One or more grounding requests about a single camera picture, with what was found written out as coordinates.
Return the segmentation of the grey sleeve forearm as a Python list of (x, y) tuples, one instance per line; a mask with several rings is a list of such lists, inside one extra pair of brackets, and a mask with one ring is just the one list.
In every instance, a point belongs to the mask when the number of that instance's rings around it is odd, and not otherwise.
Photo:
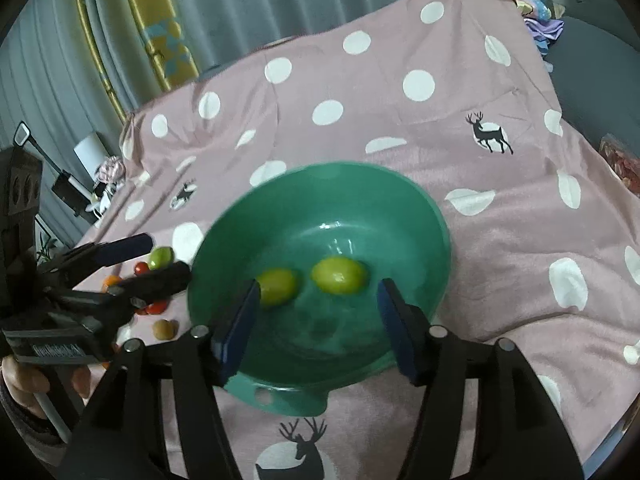
[(1, 404), (15, 430), (25, 444), (42, 463), (42, 466), (56, 476), (66, 452), (66, 444), (62, 441), (49, 419), (42, 419), (22, 408), (10, 395), (4, 379), (1, 379)]

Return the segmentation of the person's left hand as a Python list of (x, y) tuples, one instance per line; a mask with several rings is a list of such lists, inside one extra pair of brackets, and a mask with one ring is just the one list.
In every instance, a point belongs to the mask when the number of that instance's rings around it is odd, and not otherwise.
[[(13, 356), (5, 356), (1, 362), (2, 377), (10, 396), (22, 408), (40, 419), (46, 419), (36, 394), (45, 394), (50, 390), (50, 382), (35, 367), (16, 362)], [(88, 367), (78, 367), (70, 380), (78, 396), (88, 399), (91, 388), (91, 373)]]

